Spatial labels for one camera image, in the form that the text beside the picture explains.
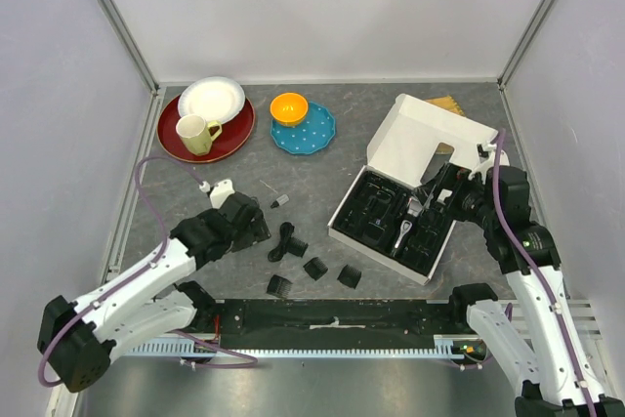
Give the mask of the black comb attachment with brush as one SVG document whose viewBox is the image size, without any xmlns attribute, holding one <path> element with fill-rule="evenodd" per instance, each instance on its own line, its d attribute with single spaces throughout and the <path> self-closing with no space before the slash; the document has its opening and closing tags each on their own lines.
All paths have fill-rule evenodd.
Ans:
<svg viewBox="0 0 625 417">
<path fill-rule="evenodd" d="M 303 258 L 309 244 L 295 236 L 292 236 L 287 242 L 287 252 L 296 257 Z"/>
</svg>

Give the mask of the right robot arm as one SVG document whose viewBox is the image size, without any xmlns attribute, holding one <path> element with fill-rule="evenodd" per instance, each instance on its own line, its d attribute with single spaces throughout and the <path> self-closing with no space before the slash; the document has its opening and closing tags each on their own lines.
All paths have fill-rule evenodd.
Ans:
<svg viewBox="0 0 625 417">
<path fill-rule="evenodd" d="M 480 227 L 488 253 L 512 288 L 528 336 L 523 338 L 486 284 L 453 289 L 447 320 L 476 332 L 515 391 L 519 416 L 621 416 L 585 356 L 563 285 L 555 241 L 531 221 L 525 172 L 495 166 L 484 175 L 446 163 L 416 190 L 426 208 Z"/>
</svg>

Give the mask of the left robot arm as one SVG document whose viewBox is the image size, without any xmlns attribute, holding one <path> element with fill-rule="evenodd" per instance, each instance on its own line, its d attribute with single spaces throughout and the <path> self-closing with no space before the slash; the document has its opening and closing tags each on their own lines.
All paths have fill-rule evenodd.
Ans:
<svg viewBox="0 0 625 417">
<path fill-rule="evenodd" d="M 219 208 L 179 222 L 150 254 L 73 301 L 44 308 L 40 383 L 79 393 L 129 350 L 164 333 L 215 326 L 216 301 L 188 276 L 271 236 L 257 199 L 235 191 Z"/>
</svg>

